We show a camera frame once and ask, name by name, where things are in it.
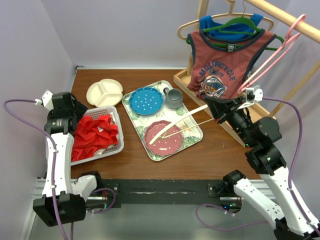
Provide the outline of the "red tank top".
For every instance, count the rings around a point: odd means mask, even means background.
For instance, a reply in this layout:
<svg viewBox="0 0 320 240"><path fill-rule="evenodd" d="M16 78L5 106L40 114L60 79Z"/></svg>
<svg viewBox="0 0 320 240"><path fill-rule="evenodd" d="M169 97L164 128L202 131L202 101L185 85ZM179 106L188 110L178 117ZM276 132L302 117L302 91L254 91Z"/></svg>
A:
<svg viewBox="0 0 320 240"><path fill-rule="evenodd" d="M77 125L71 161L91 158L98 150L118 144L119 128L111 114L100 115L94 119L85 115Z"/></svg>

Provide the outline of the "cream wooden hanger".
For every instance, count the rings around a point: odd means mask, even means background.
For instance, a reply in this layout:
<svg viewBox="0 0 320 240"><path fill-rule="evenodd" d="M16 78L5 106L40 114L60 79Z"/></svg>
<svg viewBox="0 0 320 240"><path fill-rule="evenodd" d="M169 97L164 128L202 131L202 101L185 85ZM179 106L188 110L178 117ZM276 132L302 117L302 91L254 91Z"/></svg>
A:
<svg viewBox="0 0 320 240"><path fill-rule="evenodd" d="M157 139L166 139L166 138L169 138L169 137L171 137L171 136L174 136L174 135L177 135L177 134L179 134L179 133L182 133L182 132L184 132L184 131L186 131L186 130L189 130L189 129L198 127L198 126L200 126L200 125L202 125L202 124L205 124L205 123L208 123L208 122L214 120L213 118L211 118L211 119L209 119L209 120L206 120L206 121L203 121L203 122L194 124L194 125L192 125L192 126L190 126L190 127L187 127L186 129L182 129L182 130L180 130L180 131L177 131L177 132L174 132L174 133L172 133L172 134L167 135L167 131L168 131L170 128L174 127L174 126L175 126L176 124L178 124L179 122L181 122L182 120L190 117L191 115L193 115L193 114L195 114L195 113L198 113L198 112L200 112L200 111L202 111L202 110L205 110L205 109L208 109L208 108L209 108L209 106L208 106L207 104L202 105L202 106L200 106L200 107L198 107L198 108L196 108L196 109L194 109L194 110L189 111L188 113L186 113L185 115L183 115L183 116L181 116L180 118L176 119L175 121L169 123L166 127L164 127L162 130L160 130L160 131L150 140L149 144L152 145Z"/></svg>

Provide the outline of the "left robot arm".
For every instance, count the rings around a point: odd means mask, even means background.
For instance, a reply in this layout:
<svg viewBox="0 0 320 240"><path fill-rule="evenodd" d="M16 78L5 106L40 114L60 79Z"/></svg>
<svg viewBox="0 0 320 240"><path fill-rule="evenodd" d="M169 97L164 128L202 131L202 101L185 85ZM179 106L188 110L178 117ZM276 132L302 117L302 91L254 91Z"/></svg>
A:
<svg viewBox="0 0 320 240"><path fill-rule="evenodd" d="M44 125L47 174L41 198L34 200L33 210L48 227L82 221L88 197L99 196L104 190L97 171L85 173L76 183L71 181L76 129L88 108L70 92L47 90L41 101L49 111Z"/></svg>

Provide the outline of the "white tank top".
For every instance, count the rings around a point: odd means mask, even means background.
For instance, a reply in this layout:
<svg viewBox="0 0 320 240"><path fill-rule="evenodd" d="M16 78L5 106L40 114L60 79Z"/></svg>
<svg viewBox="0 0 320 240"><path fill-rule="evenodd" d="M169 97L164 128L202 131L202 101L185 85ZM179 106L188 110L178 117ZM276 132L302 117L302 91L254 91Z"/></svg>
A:
<svg viewBox="0 0 320 240"><path fill-rule="evenodd" d="M112 150L119 142L119 128L114 113L100 115L98 120L99 124L96 126L98 149L94 153L95 156L103 155Z"/></svg>

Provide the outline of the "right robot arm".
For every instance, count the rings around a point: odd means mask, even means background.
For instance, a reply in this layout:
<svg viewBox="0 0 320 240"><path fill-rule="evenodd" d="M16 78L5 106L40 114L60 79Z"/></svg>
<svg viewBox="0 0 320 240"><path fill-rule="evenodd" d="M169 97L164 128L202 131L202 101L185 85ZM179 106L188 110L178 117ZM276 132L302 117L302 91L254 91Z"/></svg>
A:
<svg viewBox="0 0 320 240"><path fill-rule="evenodd" d="M217 123L228 122L249 151L245 152L250 167L271 190L275 201L253 186L239 170L223 177L218 196L237 195L249 203L273 229L278 240L313 240L320 235L320 221L309 210L292 181L293 168L288 167L275 142L282 138L280 126L265 116L252 122L248 110L240 108L244 97L223 100L204 99Z"/></svg>

